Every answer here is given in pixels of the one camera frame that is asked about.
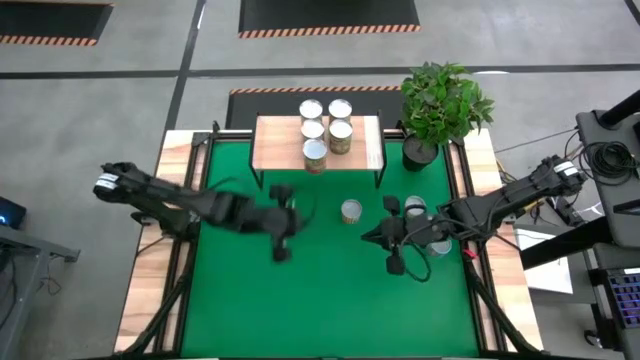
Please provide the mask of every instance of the green table surface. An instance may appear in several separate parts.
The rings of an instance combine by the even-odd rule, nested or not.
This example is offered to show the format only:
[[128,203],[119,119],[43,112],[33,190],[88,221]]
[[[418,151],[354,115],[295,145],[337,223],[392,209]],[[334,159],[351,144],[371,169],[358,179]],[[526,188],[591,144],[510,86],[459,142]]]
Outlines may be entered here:
[[[189,300],[185,357],[382,357],[477,356],[469,297],[458,244],[430,257],[432,276],[418,283],[385,270],[388,252],[360,240],[387,215],[383,195],[421,196],[429,209],[450,199],[445,160],[419,173],[402,166],[402,144],[387,143],[380,189],[371,172],[265,173],[259,192],[248,167],[249,144],[214,148],[208,184],[234,176],[224,190],[268,199],[270,184],[296,189],[295,206],[317,214],[290,239],[293,258],[271,260],[268,235],[238,235],[203,225]],[[360,221],[343,224],[340,205],[356,199]],[[420,258],[405,251],[407,265],[424,274]]]

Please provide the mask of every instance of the wooden shelf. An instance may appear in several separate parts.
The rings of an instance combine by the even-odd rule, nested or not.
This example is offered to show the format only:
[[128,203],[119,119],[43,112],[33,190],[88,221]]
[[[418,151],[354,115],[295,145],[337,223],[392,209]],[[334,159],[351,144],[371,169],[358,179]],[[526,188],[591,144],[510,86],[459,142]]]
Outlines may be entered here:
[[[325,143],[329,147],[329,117],[323,116]],[[327,170],[371,170],[384,167],[380,119],[351,116],[351,150],[337,155],[328,150]],[[258,116],[252,165],[255,170],[304,170],[300,116]]]

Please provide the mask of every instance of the metal can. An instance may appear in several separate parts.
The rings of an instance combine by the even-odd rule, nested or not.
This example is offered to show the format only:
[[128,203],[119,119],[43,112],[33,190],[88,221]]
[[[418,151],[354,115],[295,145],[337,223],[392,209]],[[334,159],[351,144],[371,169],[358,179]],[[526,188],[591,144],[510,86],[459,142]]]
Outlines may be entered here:
[[302,122],[300,132],[304,140],[314,139],[324,141],[324,124],[315,120],[305,120]]
[[342,119],[337,119],[329,125],[329,147],[334,154],[346,154],[351,149],[353,127]]
[[358,200],[349,199],[342,203],[340,212],[342,213],[342,222],[355,224],[360,220],[360,215],[362,215],[362,205]]
[[336,99],[329,104],[329,122],[336,119],[342,119],[351,123],[351,104],[347,100]]
[[322,104],[318,100],[305,100],[300,104],[300,117],[302,121],[315,120],[322,122]]
[[422,215],[425,213],[425,210],[418,209],[418,208],[412,208],[407,210],[407,208],[411,205],[421,205],[421,206],[424,206],[425,208],[427,207],[427,204],[424,202],[424,200],[422,200],[420,196],[416,196],[416,195],[409,196],[407,200],[404,202],[404,209],[406,212],[407,219],[412,219],[418,215]]
[[451,239],[436,241],[427,245],[427,252],[434,257],[443,257],[451,251]]
[[321,140],[307,140],[302,145],[304,168],[312,174],[320,174],[327,167],[327,145]]

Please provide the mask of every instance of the yellow black striped edge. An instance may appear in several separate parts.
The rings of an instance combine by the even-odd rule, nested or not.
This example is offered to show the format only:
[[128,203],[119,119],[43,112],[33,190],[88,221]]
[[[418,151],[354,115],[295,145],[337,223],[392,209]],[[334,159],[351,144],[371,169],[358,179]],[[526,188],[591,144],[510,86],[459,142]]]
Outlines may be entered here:
[[229,94],[284,93],[284,92],[328,92],[328,91],[400,91],[400,86],[315,86],[295,88],[245,88],[233,89]]
[[0,35],[0,44],[95,46],[97,42],[88,38]]
[[400,33],[418,32],[420,25],[364,25],[364,26],[330,26],[300,29],[269,29],[247,30],[238,34],[241,39],[259,39],[284,36],[311,36],[311,35],[345,35],[345,34],[373,34],[373,33]]

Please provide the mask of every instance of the can lid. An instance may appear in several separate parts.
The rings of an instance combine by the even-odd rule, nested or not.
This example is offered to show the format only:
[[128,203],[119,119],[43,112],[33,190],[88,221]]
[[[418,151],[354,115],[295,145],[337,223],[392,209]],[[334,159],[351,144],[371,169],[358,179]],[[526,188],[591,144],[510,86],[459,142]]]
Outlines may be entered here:
[[304,142],[302,152],[311,160],[322,159],[327,155],[327,145],[323,141],[310,139]]
[[300,132],[308,138],[317,138],[324,133],[324,125],[315,120],[305,120],[302,122]]
[[307,119],[317,118],[322,115],[322,104],[318,100],[305,100],[300,104],[300,115]]
[[342,203],[340,211],[342,211],[342,215],[350,219],[359,218],[362,214],[362,205],[357,200],[349,199]]
[[[424,205],[427,206],[427,203],[424,202],[424,200],[417,195],[411,195],[407,198],[407,200],[405,200],[404,202],[404,207],[408,207],[411,205]],[[416,216],[416,215],[420,215],[424,213],[424,210],[422,209],[411,209],[409,211],[407,211],[407,213],[411,214],[412,216]]]
[[447,239],[445,241],[436,241],[429,244],[431,250],[437,252],[438,254],[447,254],[451,251],[451,240]]
[[329,132],[340,139],[348,138],[353,134],[353,127],[344,120],[335,120],[329,126]]
[[336,99],[329,104],[329,114],[335,118],[343,119],[351,115],[351,104],[344,99]]

